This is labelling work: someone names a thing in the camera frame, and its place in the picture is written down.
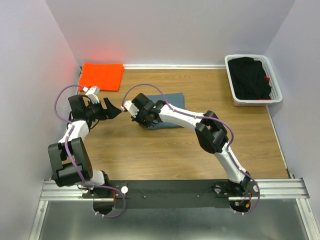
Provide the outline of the blue-grey t-shirt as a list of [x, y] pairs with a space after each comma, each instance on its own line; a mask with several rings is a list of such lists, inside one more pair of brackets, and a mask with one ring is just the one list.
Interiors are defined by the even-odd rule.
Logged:
[[[141, 96], [145, 97], [145, 99], [148, 99], [150, 102], [153, 103], [153, 108], [156, 108], [157, 110], [160, 107], [163, 107], [166, 102], [163, 96], [160, 95], [145, 95], [142, 94]], [[185, 110], [185, 97], [182, 92], [179, 93], [169, 93], [164, 95], [166, 100], [169, 104], [172, 104], [173, 106]], [[141, 127], [147, 129], [147, 130], [159, 130], [159, 129], [167, 129], [167, 128], [178, 128], [179, 125], [170, 123], [170, 122], [160, 122], [157, 120], [153, 120], [152, 122], [142, 122], [139, 124]]]

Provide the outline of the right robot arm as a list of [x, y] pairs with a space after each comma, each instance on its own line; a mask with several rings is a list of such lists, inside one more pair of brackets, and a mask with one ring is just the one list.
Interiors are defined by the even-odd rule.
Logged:
[[165, 100], [153, 102], [143, 93], [139, 93], [133, 100], [127, 100], [124, 108], [131, 114], [133, 121], [145, 128], [157, 122], [175, 124], [194, 131], [200, 147], [213, 154], [225, 170], [230, 191], [236, 196], [247, 192], [251, 179], [231, 149], [234, 134], [228, 138], [226, 125], [214, 112], [192, 112]]

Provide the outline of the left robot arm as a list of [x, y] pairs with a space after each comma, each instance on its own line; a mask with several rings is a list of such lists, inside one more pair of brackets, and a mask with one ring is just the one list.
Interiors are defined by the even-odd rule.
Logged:
[[48, 146], [52, 179], [58, 187], [82, 185], [93, 188], [104, 198], [111, 191], [108, 175], [93, 169], [84, 140], [94, 127], [93, 123], [114, 119], [122, 111], [107, 97], [103, 99], [106, 108], [92, 99], [85, 103], [85, 98], [81, 94], [68, 98], [71, 112], [66, 132], [57, 143]]

